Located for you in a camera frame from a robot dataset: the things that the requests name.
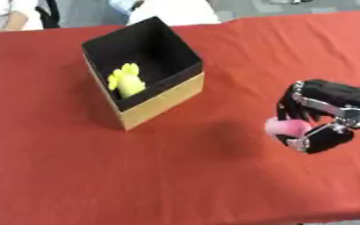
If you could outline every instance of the box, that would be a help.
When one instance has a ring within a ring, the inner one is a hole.
[[[83,43],[85,60],[123,128],[139,124],[202,91],[201,59],[159,18]],[[137,63],[147,88],[130,98],[109,91],[107,77],[124,63]]]

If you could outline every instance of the robotic hand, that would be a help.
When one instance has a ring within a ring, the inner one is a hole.
[[[350,142],[360,129],[360,88],[323,80],[296,82],[277,103],[277,119],[318,121],[328,116],[330,123],[312,128],[300,137],[274,134],[284,145],[308,154]]]

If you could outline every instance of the table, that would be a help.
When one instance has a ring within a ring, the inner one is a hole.
[[[1,225],[360,218],[360,133],[307,156],[263,131],[289,83],[360,85],[360,11],[176,27],[205,89],[130,133],[81,50],[116,28],[0,33]]]

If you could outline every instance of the yellow plush toy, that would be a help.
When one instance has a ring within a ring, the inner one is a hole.
[[[114,91],[119,88],[122,98],[129,98],[146,89],[139,75],[139,67],[135,63],[126,63],[121,69],[115,69],[108,76],[109,90]]]

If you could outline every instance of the chair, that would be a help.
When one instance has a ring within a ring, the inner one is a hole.
[[[50,13],[44,10],[42,7],[37,6],[35,10],[40,14],[42,25],[44,29],[60,28],[60,13],[55,0],[47,0],[47,6]]]

